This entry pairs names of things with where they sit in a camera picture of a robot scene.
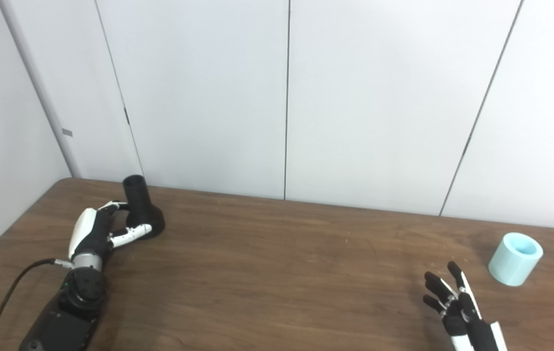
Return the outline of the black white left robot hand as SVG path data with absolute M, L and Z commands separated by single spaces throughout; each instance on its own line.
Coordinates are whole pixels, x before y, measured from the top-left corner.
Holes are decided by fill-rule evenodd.
M 129 210 L 126 202 L 118 201 L 110 201 L 98 209 L 85 209 L 74 226 L 68 247 L 68 258 L 72 260 L 79 254 L 95 254 L 104 258 L 104 255 L 112 249 L 130 244 L 150 234 L 153 228 L 147 223 L 136 227 L 125 227 L 116 232 L 111 231 L 115 213 Z

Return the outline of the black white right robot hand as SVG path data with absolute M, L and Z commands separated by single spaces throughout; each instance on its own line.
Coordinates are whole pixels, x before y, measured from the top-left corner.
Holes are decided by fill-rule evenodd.
M 453 261 L 447 264 L 456 289 L 432 272 L 424 274 L 425 287 L 433 295 L 423 302 L 439 315 L 456 351 L 506 351 L 508 349 L 500 323 L 482 317 L 466 274 Z

